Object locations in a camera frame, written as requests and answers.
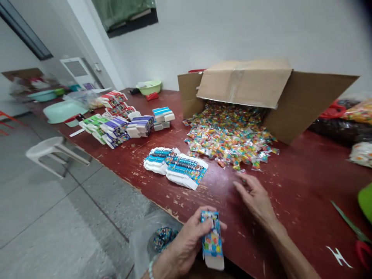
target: scissors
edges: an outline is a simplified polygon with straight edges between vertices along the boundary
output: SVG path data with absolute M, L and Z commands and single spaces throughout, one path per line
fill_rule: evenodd
M 351 227 L 352 230 L 356 233 L 356 236 L 358 238 L 358 240 L 356 242 L 356 245 L 355 245 L 355 247 L 357 249 L 356 250 L 356 254 L 358 256 L 358 259 L 362 263 L 362 265 L 368 271 L 370 271 L 370 267 L 367 264 L 367 261 L 366 261 L 366 258 L 364 257 L 363 252 L 366 253 L 367 255 L 369 255 L 369 257 L 370 257 L 369 260 L 372 260 L 372 249 L 369 246 L 369 245 L 372 245 L 372 241 L 364 233 L 362 233 L 362 231 L 358 227 L 356 227 L 350 221 L 350 219 L 345 215 L 345 213 L 333 201 L 331 201 L 331 203 L 336 208 L 336 210 L 338 211 L 338 213 L 340 213 L 341 217 L 345 220 L 345 222 L 349 225 L 349 227 Z

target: green curtain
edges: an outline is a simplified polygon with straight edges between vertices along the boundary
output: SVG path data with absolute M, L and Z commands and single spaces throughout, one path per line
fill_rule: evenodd
M 92 0 L 92 2 L 106 31 L 147 9 L 156 8 L 155 0 Z

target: window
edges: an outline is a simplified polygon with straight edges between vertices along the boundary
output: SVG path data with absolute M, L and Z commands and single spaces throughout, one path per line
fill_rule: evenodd
M 109 38 L 158 22 L 155 0 L 92 0 Z
M 39 60 L 53 55 L 8 0 L 0 0 L 0 16 Z

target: tile floor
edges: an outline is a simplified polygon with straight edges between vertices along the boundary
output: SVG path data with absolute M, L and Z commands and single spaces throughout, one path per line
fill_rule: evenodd
M 55 177 L 24 154 L 59 133 L 32 114 L 19 120 L 28 127 L 10 122 L 0 135 L 0 278 L 134 278 L 128 238 L 157 206 L 94 159 L 55 164 L 66 173 Z

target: white plastic stool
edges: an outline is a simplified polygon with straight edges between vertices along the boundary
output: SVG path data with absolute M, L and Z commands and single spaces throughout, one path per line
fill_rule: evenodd
M 46 139 L 39 144 L 31 147 L 29 150 L 26 152 L 26 157 L 29 158 L 30 160 L 34 161 L 38 165 L 42 166 L 44 169 L 47 169 L 51 173 L 57 175 L 60 178 L 63 178 L 62 175 L 57 173 L 55 170 L 51 169 L 50 167 L 46 166 L 45 164 L 41 163 L 39 158 L 42 156 L 48 156 L 54 160 L 56 160 L 58 163 L 61 164 L 67 164 L 65 160 L 63 160 L 61 157 L 58 155 L 55 155 L 53 153 L 64 153 L 67 156 L 75 159 L 76 161 L 88 166 L 90 163 L 89 161 L 85 160 L 84 158 L 80 157 L 78 154 L 75 152 L 72 152 L 69 150 L 65 145 L 64 145 L 64 139 L 63 137 L 54 137 L 50 139 Z

